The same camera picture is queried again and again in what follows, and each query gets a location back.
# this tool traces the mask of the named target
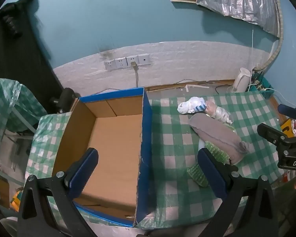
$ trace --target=open box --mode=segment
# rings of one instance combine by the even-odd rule
[[[81,97],[62,136],[52,175],[89,147],[99,162],[76,206],[115,224],[134,226],[148,214],[152,110],[144,88]]]

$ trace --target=white kettle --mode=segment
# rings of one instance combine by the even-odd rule
[[[232,85],[232,92],[245,92],[251,80],[251,72],[246,68],[240,68],[240,73]]]

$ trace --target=blue wall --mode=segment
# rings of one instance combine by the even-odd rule
[[[280,1],[284,21],[283,45],[265,77],[286,100],[296,105],[296,10],[289,0]],[[279,102],[290,105],[278,93],[274,95]]]
[[[259,26],[170,0],[35,0],[31,24],[56,68],[100,51],[163,41],[217,41],[270,51],[275,38]]]

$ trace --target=power outlet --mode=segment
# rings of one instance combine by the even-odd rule
[[[127,60],[126,58],[119,58],[119,59],[115,59],[115,64],[116,64],[116,68],[117,69],[124,69],[127,68]]]
[[[132,62],[136,62],[136,64],[139,65],[138,55],[128,56],[126,57],[126,60],[129,67],[132,66],[131,65]]]
[[[139,65],[145,65],[150,63],[149,53],[138,55]]]
[[[104,65],[107,71],[112,71],[114,69],[117,69],[115,60],[105,61]]]

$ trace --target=checkered tablecloth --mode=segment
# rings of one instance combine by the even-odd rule
[[[30,124],[36,124],[47,114],[32,92],[18,81],[0,78],[0,143],[5,129],[11,132],[27,129],[13,113],[14,108]]]
[[[212,217],[221,204],[221,200],[214,196],[210,187],[199,187],[186,171],[187,167],[196,163],[199,143],[199,137],[188,125],[191,115],[182,115],[177,111],[178,104],[189,98],[150,101],[153,111],[151,213],[139,222],[140,228],[168,228],[198,223]],[[242,176],[258,178],[264,174],[272,182],[283,174],[283,170],[277,167],[275,146],[257,134],[260,123],[280,130],[275,114],[258,91],[203,98],[213,99],[216,105],[229,111],[234,118],[236,133],[250,144],[251,152],[237,164]],[[48,115],[40,120],[38,128],[41,130],[34,137],[26,177],[32,173],[38,177],[51,176],[57,145],[65,128],[65,123],[60,121],[63,120],[62,117],[68,119],[69,115],[55,116],[59,119],[51,117]],[[58,133],[52,133],[57,122]],[[54,214],[60,220],[56,205],[51,202]],[[108,224],[90,214],[81,214],[90,222]]]

